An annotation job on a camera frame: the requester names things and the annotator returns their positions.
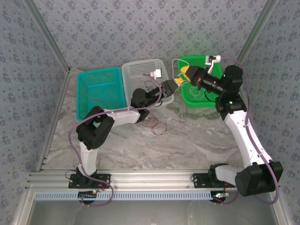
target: patterned wallpaper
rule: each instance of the patterned wallpaper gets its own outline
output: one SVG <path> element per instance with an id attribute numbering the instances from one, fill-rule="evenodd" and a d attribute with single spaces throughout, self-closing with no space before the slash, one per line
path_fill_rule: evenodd
<path id="1" fill-rule="evenodd" d="M 34 0 L 69 66 L 236 58 L 266 0 Z"/>
<path id="2" fill-rule="evenodd" d="M 65 73 L 21 0 L 0 0 L 0 224 L 36 170 Z"/>
<path id="3" fill-rule="evenodd" d="M 300 2 L 280 0 L 245 62 L 262 144 L 283 163 L 280 188 L 300 225 Z"/>

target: wire bundle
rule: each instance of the wire bundle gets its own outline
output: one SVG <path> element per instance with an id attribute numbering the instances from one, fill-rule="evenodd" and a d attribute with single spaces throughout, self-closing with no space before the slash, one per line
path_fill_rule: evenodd
<path id="1" fill-rule="evenodd" d="M 189 63 L 186 62 L 186 61 L 184 61 L 184 60 L 181 60 L 181 59 L 173 59 L 173 60 L 172 60 L 172 78 L 173 78 L 174 82 L 177 83 L 178 85 L 184 85 L 184 84 L 188 83 L 188 81 L 181 81 L 180 83 L 178 83 L 178 82 L 175 80 L 175 77 L 174 77 L 174 65 L 173 65 L 173 62 L 174 62 L 175 60 L 179 60 L 179 61 L 185 62 L 188 66 L 189 66 Z"/>
<path id="2" fill-rule="evenodd" d="M 154 125 L 145 125 L 145 121 L 155 121 L 155 124 Z M 160 134 L 156 133 L 154 131 L 154 128 L 156 126 L 158 126 L 159 124 L 162 124 L 163 125 L 163 128 L 165 129 L 163 132 L 161 132 Z M 142 126 L 143 127 L 146 127 L 146 128 L 151 128 L 151 132 L 152 134 L 156 135 L 156 136 L 161 136 L 161 135 L 164 135 L 166 132 L 167 132 L 167 124 L 165 122 L 159 122 L 158 121 L 158 118 L 156 116 L 152 116 L 152 117 L 148 117 L 146 119 L 143 120 L 142 122 Z"/>

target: black bracket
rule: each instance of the black bracket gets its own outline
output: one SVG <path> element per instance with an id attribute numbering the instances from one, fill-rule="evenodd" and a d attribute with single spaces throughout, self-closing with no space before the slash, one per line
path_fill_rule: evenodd
<path id="1" fill-rule="evenodd" d="M 221 165 L 228 165 L 226 163 L 214 164 L 210 166 L 207 173 L 194 173 L 192 180 L 194 188 L 235 188 L 234 185 L 228 184 L 224 181 L 219 181 L 216 177 L 216 167 Z"/>
<path id="2" fill-rule="evenodd" d="M 86 205 L 92 204 L 97 197 L 97 193 L 93 193 L 92 191 L 81 191 L 78 192 L 77 198 L 80 199 L 79 201 L 81 202 L 82 198 L 88 198 L 90 200 L 83 200 L 82 202 Z"/>
<path id="3" fill-rule="evenodd" d="M 95 106 L 85 116 L 85 118 L 103 112 L 104 110 L 102 108 Z M 105 142 L 113 124 L 114 119 L 108 115 L 101 115 L 100 117 L 94 117 L 85 121 L 76 128 L 78 140 L 83 142 L 88 150 L 97 149 Z"/>
<path id="4" fill-rule="evenodd" d="M 234 185 L 225 184 L 224 181 L 211 181 L 208 173 L 194 173 L 192 181 L 194 188 L 235 188 Z"/>
<path id="5" fill-rule="evenodd" d="M 95 179 L 98 179 L 98 180 L 103 180 L 107 183 L 111 182 L 111 175 L 110 174 L 95 173 L 91 177 L 93 177 Z M 70 189 L 85 189 L 85 188 L 109 189 L 107 184 L 90 180 L 89 178 L 83 177 L 82 175 L 79 175 L 79 174 L 76 174 L 76 173 L 72 174 L 70 176 L 69 188 Z"/>

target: marble floor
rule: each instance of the marble floor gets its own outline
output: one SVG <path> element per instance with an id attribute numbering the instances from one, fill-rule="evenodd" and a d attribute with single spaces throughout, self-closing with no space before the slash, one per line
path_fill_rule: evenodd
<path id="1" fill-rule="evenodd" d="M 68 142 L 68 131 L 78 122 L 76 79 L 80 72 L 71 69 L 71 79 L 43 168 L 75 168 L 78 164 Z M 167 123 L 170 134 L 155 136 L 141 123 L 114 127 L 98 151 L 98 168 L 208 169 L 216 163 L 243 165 L 237 143 L 215 108 L 187 108 L 178 91 L 173 103 L 150 109 L 150 114 Z M 76 132 L 72 140 L 79 149 Z"/>

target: plastic basket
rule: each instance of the plastic basket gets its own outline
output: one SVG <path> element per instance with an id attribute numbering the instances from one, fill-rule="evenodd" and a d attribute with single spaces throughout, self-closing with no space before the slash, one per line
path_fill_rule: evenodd
<path id="1" fill-rule="evenodd" d="M 97 99 L 107 103 L 108 109 L 126 107 L 119 68 L 96 69 L 78 75 L 76 116 L 79 121 L 96 105 L 107 108 L 105 103 Z"/>
<path id="2" fill-rule="evenodd" d="M 161 69 L 162 72 L 162 77 L 157 78 L 159 83 L 169 79 L 164 62 L 160 59 L 139 60 L 122 65 L 122 76 L 127 106 L 131 104 L 132 93 L 135 89 L 142 88 L 149 91 L 156 88 L 152 79 L 143 75 L 145 73 L 153 72 L 155 69 Z M 162 104 L 158 103 L 157 105 L 161 104 L 163 106 L 173 101 L 174 96 L 172 95 L 164 98 Z"/>
<path id="3" fill-rule="evenodd" d="M 203 68 L 206 67 L 205 55 L 184 56 L 184 57 L 181 57 L 180 59 L 188 62 L 190 66 L 199 66 L 199 67 L 203 67 Z M 187 64 L 185 62 L 178 61 L 177 66 L 178 66 L 178 72 L 180 73 L 180 69 L 184 66 L 187 66 Z M 214 64 L 211 74 L 218 78 L 220 78 L 222 76 L 222 70 L 221 70 L 221 66 L 219 63 Z M 196 107 L 214 107 L 215 106 L 214 102 L 210 102 L 205 98 L 205 96 L 204 96 L 205 90 L 204 89 L 201 89 L 200 90 L 201 94 L 199 96 L 195 97 L 190 94 L 191 87 L 193 87 L 193 86 L 190 83 L 185 83 L 184 85 L 182 85 L 180 87 L 182 99 L 184 100 L 184 102 L 186 103 L 186 105 L 188 107 L 196 108 Z M 192 93 L 194 95 L 198 95 L 197 90 L 194 90 L 194 91 L 192 90 Z M 215 98 L 217 97 L 217 95 L 215 95 L 213 93 L 206 93 L 206 95 L 212 101 L 214 101 Z"/>

